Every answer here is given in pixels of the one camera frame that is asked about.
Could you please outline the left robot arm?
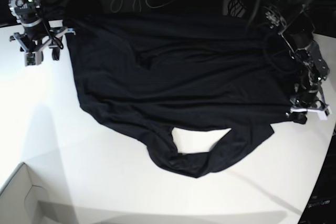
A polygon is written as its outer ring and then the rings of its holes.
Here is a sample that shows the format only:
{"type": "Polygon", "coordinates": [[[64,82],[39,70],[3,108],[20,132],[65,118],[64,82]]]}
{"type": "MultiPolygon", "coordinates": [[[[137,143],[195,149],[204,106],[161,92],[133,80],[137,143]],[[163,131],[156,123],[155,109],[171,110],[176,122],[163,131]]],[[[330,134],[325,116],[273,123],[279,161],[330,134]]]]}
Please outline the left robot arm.
{"type": "Polygon", "coordinates": [[[308,15],[315,1],[256,0],[249,22],[260,14],[268,27],[284,40],[291,57],[300,65],[286,116],[314,113],[320,120],[327,120],[332,110],[326,102],[322,83],[327,80],[330,69],[313,36],[315,25],[308,15]]]}

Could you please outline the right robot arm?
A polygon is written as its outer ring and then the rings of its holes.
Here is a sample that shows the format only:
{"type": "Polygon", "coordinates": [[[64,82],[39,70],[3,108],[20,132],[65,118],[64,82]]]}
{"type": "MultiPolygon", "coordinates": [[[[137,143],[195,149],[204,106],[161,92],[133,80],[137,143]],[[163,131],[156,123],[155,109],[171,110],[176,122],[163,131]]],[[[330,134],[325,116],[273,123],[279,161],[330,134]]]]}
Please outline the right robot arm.
{"type": "Polygon", "coordinates": [[[37,66],[44,60],[45,48],[52,50],[52,59],[58,61],[64,45],[62,38],[65,34],[75,34],[74,29],[67,26],[51,27],[47,19],[46,7],[57,5],[63,0],[48,3],[46,0],[8,0],[9,10],[22,25],[24,32],[13,33],[9,40],[20,45],[24,53],[26,66],[37,66]]]}

